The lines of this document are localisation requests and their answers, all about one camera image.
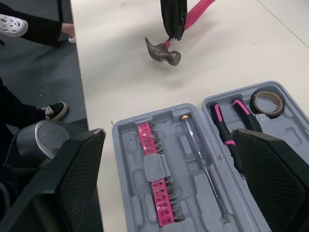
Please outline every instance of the white crocs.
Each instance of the white crocs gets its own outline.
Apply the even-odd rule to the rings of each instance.
[[[0,14],[0,33],[11,37],[20,37],[23,36],[27,30],[27,21]]]
[[[71,44],[76,44],[76,36],[74,38],[68,38],[68,41],[71,43]]]

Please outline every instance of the black sneaker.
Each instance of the black sneaker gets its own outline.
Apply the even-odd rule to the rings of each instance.
[[[58,121],[61,119],[68,111],[68,106],[64,102],[58,102],[42,108],[45,112],[45,119]]]

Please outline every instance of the gray floor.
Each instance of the gray floor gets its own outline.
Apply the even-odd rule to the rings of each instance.
[[[0,0],[30,15],[58,20],[56,0]],[[70,0],[62,0],[64,22],[71,23]],[[0,75],[22,103],[38,108],[62,101],[69,106],[64,122],[86,118],[76,46],[60,38],[59,48],[0,35]]]

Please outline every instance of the pliers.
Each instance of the pliers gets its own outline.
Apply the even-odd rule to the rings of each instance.
[[[244,103],[241,101],[241,99],[234,99],[232,101],[232,107],[242,120],[242,122],[245,124],[245,127],[248,130],[256,131],[256,132],[262,132],[261,126],[256,120],[256,118],[250,113],[248,108],[244,105]],[[228,130],[223,116],[220,109],[220,106],[218,103],[214,103],[210,106],[211,115],[214,124],[217,126],[219,130],[219,135],[223,143],[228,147],[228,149],[231,152],[231,156],[234,160],[234,167],[242,173],[242,163],[239,158],[236,145],[234,140],[232,139],[232,136],[230,134],[230,131]]]

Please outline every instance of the hammer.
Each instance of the hammer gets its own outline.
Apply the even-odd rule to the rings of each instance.
[[[214,1],[215,0],[200,0],[188,13],[185,22],[185,30],[189,29]],[[169,47],[175,40],[175,38],[169,38],[164,43],[152,45],[145,37],[150,57],[159,62],[166,60],[170,65],[177,66],[182,57],[180,52],[169,52]]]

